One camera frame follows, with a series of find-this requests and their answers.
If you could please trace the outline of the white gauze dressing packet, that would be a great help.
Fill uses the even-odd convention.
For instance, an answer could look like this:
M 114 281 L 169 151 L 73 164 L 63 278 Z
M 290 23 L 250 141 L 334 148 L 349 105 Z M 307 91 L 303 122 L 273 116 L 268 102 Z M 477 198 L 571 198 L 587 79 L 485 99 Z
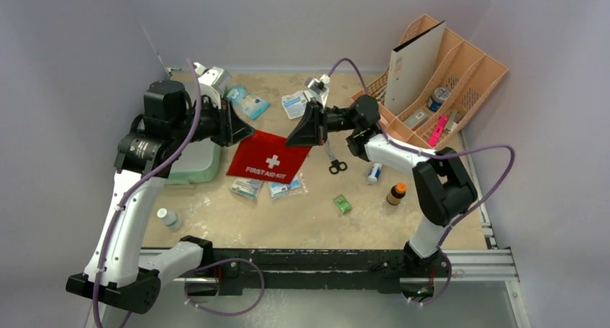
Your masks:
M 281 97 L 281 106 L 283 107 L 288 119 L 298 119 L 304 115 L 306 103 L 308 101 L 308 93 L 304 90 L 299 90 L 293 94 Z

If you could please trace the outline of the red first aid pouch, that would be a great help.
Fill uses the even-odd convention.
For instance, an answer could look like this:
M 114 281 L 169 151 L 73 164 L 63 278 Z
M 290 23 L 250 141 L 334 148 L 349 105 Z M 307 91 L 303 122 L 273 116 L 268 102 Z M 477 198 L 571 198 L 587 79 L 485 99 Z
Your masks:
M 226 175 L 289 184 L 311 148 L 285 142 L 285 137 L 256 131 L 239 143 Z

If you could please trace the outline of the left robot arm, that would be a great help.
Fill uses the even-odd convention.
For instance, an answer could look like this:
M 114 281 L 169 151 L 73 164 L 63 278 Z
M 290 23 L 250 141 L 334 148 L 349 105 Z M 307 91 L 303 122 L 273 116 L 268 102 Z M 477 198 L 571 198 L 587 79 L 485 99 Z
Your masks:
M 224 97 L 224 83 L 200 83 L 193 101 L 178 81 L 151 83 L 143 96 L 143 113 L 133 120 L 117 146 L 111 204 L 95 252 L 66 289 L 125 311 L 144 314 L 162 287 L 191 271 L 204 277 L 214 269 L 213 244 L 193 236 L 151 258 L 140 249 L 156 199 L 184 148 L 210 140 L 229 147 L 254 129 Z

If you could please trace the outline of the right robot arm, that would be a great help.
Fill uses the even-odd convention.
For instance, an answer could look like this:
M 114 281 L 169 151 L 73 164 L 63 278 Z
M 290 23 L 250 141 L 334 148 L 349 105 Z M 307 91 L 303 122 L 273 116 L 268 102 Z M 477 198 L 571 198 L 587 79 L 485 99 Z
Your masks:
M 349 130 L 346 141 L 353 156 L 411 174 L 424 216 L 406 243 L 404 266 L 410 274 L 421 275 L 431 268 L 431 256 L 440 249 L 450 224 L 466 213 L 478 194 L 454 150 L 417 150 L 389 137 L 380 120 L 378 103 L 369 95 L 359 96 L 347 108 L 310 101 L 285 145 L 322 146 L 330 132 Z

